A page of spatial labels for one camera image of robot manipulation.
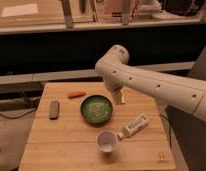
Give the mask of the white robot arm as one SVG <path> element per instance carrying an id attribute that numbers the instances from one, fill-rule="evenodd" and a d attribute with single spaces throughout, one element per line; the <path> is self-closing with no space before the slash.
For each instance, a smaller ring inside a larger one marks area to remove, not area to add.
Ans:
<path id="1" fill-rule="evenodd" d="M 95 64 L 114 101 L 123 101 L 127 86 L 206 122 L 206 81 L 128 66 L 129 53 L 121 45 L 112 46 Z"/>

